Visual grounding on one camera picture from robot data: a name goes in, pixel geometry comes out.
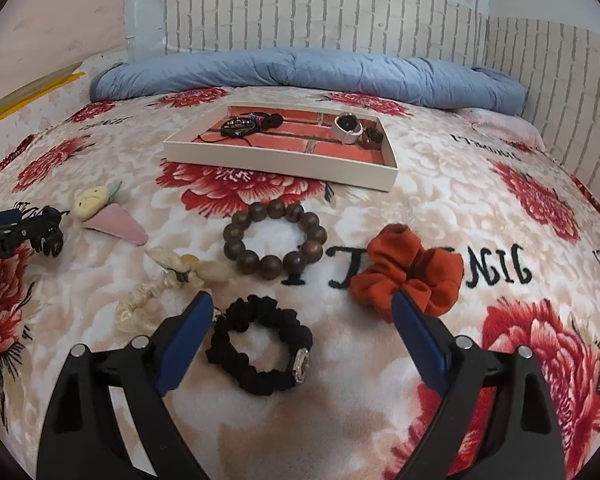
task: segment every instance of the brick pattern wall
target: brick pattern wall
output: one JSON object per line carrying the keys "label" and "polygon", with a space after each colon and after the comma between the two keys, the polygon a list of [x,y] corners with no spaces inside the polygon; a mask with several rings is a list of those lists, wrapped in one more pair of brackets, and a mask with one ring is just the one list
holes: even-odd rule
{"label": "brick pattern wall", "polygon": [[487,66],[529,88],[523,117],[600,200],[600,34],[494,16],[488,29]]}
{"label": "brick pattern wall", "polygon": [[164,0],[165,54],[296,46],[484,61],[487,17],[451,0]]}

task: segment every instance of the yellow strip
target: yellow strip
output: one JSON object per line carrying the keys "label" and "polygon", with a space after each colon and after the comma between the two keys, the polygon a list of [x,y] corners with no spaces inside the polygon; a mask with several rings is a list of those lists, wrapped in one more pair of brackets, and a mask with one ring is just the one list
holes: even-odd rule
{"label": "yellow strip", "polygon": [[26,105],[28,105],[29,103],[32,103],[33,101],[42,97],[43,95],[48,94],[49,92],[52,92],[56,88],[60,88],[61,86],[64,86],[73,81],[76,81],[77,79],[80,79],[83,75],[84,75],[84,72],[78,72],[76,74],[71,74],[71,75],[68,75],[65,77],[61,77],[60,79],[57,79],[57,80],[49,83],[48,85],[42,87],[40,90],[38,90],[37,92],[34,92],[27,98],[24,98],[22,101],[19,101],[14,105],[9,106],[8,108],[0,110],[0,121],[3,120],[5,117],[8,117],[11,114],[16,113],[18,110],[20,110],[21,108],[24,108]]}

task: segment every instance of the orange scrunchie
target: orange scrunchie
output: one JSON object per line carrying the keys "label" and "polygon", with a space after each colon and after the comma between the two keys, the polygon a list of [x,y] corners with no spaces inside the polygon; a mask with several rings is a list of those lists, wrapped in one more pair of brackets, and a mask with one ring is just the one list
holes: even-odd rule
{"label": "orange scrunchie", "polygon": [[430,316],[441,316],[458,300],[462,256],[440,248],[424,250],[406,225],[387,225],[366,252],[372,264],[351,279],[349,290],[354,300],[371,304],[387,323],[392,322],[391,298],[398,290],[406,291]]}

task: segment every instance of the white watch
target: white watch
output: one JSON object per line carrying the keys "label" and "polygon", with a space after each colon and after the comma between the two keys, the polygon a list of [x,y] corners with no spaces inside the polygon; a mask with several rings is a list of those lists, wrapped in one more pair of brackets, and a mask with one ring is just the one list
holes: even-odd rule
{"label": "white watch", "polygon": [[[351,131],[344,130],[338,125],[338,120],[344,117],[352,116],[356,119],[356,128]],[[362,124],[354,114],[346,113],[337,116],[331,125],[331,133],[343,144],[355,144],[358,137],[362,134]]]}

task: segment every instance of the silver bolt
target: silver bolt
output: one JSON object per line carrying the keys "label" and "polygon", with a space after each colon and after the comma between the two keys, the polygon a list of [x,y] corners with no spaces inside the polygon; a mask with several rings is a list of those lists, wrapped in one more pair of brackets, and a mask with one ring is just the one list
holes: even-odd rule
{"label": "silver bolt", "polygon": [[522,345],[520,348],[518,348],[518,353],[525,359],[529,359],[531,358],[531,356],[534,354],[534,351],[529,348],[526,345]]}
{"label": "silver bolt", "polygon": [[84,355],[84,353],[87,351],[87,347],[85,345],[83,345],[82,343],[79,343],[77,345],[75,345],[73,348],[71,348],[71,355],[74,357],[81,357]]}
{"label": "silver bolt", "polygon": [[474,342],[471,341],[470,337],[467,337],[465,335],[459,335],[458,337],[456,337],[456,345],[462,350],[468,350],[474,345]]}
{"label": "silver bolt", "polygon": [[139,335],[138,337],[135,337],[134,340],[131,342],[131,346],[138,350],[142,348],[147,348],[148,345],[149,338],[145,335]]}

